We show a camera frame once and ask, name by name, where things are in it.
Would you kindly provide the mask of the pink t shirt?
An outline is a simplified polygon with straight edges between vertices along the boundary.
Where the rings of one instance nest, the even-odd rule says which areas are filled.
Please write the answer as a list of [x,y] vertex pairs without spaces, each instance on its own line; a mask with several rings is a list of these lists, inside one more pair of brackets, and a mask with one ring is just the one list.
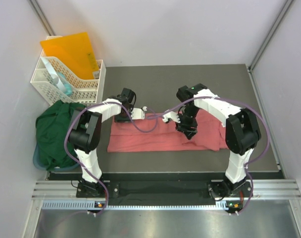
[[175,129],[175,123],[158,121],[156,128],[143,133],[132,123],[113,122],[107,151],[115,152],[152,152],[152,151],[219,151],[227,149],[225,128],[222,123],[204,110],[196,117],[198,132],[192,139]]

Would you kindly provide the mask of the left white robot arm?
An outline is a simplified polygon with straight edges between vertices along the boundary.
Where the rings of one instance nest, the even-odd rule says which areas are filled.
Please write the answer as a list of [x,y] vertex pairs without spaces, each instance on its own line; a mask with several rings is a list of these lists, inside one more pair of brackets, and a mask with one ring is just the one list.
[[104,184],[99,181],[102,171],[97,158],[101,125],[112,117],[116,122],[129,122],[136,98],[134,91],[124,88],[121,94],[89,106],[86,111],[76,109],[72,116],[68,141],[82,167],[81,183],[87,185],[87,191],[92,196],[97,197],[104,192]]

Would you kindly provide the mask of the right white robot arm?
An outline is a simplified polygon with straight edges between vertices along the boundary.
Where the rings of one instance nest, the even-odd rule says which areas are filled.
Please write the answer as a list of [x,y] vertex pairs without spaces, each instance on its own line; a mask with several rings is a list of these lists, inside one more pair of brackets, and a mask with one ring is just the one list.
[[176,130],[190,140],[197,133],[196,116],[204,110],[225,126],[225,142],[230,150],[229,164],[225,172],[224,192],[235,196],[247,179],[245,168],[261,139],[256,115],[247,108],[240,108],[220,101],[206,86],[197,84],[183,86],[176,93],[181,102],[186,102],[182,113],[177,114]]

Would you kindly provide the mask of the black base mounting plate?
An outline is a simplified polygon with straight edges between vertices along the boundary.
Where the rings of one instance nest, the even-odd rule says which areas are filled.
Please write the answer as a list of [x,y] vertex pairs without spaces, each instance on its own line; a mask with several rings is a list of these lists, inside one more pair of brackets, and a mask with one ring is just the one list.
[[250,196],[250,183],[246,182],[231,190],[223,181],[108,181],[105,182],[109,199],[143,200],[147,195],[150,199],[163,200],[169,197],[185,199],[214,199],[226,197]]

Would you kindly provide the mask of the green t shirt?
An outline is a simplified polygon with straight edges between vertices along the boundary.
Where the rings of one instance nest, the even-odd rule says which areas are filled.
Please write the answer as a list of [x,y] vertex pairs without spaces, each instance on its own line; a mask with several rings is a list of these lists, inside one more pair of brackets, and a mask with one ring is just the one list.
[[47,171],[76,165],[64,149],[64,140],[75,109],[84,109],[80,103],[56,101],[36,119],[36,142],[40,163]]

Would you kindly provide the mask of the light blue items in organizer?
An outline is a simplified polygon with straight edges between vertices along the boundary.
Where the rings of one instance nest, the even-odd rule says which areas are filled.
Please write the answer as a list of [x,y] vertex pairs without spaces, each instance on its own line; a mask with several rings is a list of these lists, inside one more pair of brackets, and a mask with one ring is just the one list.
[[73,93],[73,89],[69,82],[66,80],[64,74],[62,74],[61,72],[57,72],[46,57],[41,57],[41,61],[51,77],[51,84],[54,85],[60,92],[62,92],[66,96],[71,96]]

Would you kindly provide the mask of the white perforated file organizer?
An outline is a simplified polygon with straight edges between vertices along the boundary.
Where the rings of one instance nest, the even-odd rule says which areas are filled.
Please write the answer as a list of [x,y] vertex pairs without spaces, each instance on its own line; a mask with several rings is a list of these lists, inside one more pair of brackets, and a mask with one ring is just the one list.
[[88,33],[50,36],[40,44],[30,83],[50,105],[58,100],[84,105],[102,101],[106,67],[96,58]]

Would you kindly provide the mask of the orange plastic folder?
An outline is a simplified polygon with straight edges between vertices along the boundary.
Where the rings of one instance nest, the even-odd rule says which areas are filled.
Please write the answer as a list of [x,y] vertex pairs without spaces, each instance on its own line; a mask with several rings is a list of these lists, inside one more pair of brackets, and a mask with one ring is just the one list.
[[100,67],[87,32],[44,40],[40,44],[47,57],[58,58],[80,79],[98,79]]

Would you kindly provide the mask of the teal plastic basin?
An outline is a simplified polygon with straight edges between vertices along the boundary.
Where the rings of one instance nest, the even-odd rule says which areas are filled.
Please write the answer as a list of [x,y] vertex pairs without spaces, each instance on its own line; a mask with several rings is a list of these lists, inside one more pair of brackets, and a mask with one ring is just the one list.
[[[38,170],[41,171],[46,171],[46,166],[41,162],[40,160],[40,150],[39,150],[39,146],[38,144],[36,144],[35,147],[35,151],[34,151],[34,155],[33,155],[33,164],[35,166],[35,168],[37,168]],[[70,167],[66,167],[66,168],[59,168],[59,167],[55,167],[53,170],[51,170],[51,172],[68,172],[71,171],[73,169],[78,168],[80,165],[79,164],[74,164]]]

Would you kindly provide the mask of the aluminium frame rail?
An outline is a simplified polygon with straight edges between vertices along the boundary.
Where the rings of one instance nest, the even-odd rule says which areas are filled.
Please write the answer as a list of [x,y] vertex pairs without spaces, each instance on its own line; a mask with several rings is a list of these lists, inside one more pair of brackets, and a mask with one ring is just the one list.
[[[77,181],[67,180],[37,181],[32,192],[33,199],[74,199]],[[190,194],[198,192],[208,194],[204,181],[106,181],[104,183],[111,197],[127,193],[144,194]],[[252,191],[253,199],[289,200],[300,199],[301,192],[295,180],[290,179],[255,179],[253,188],[246,183],[245,194]]]

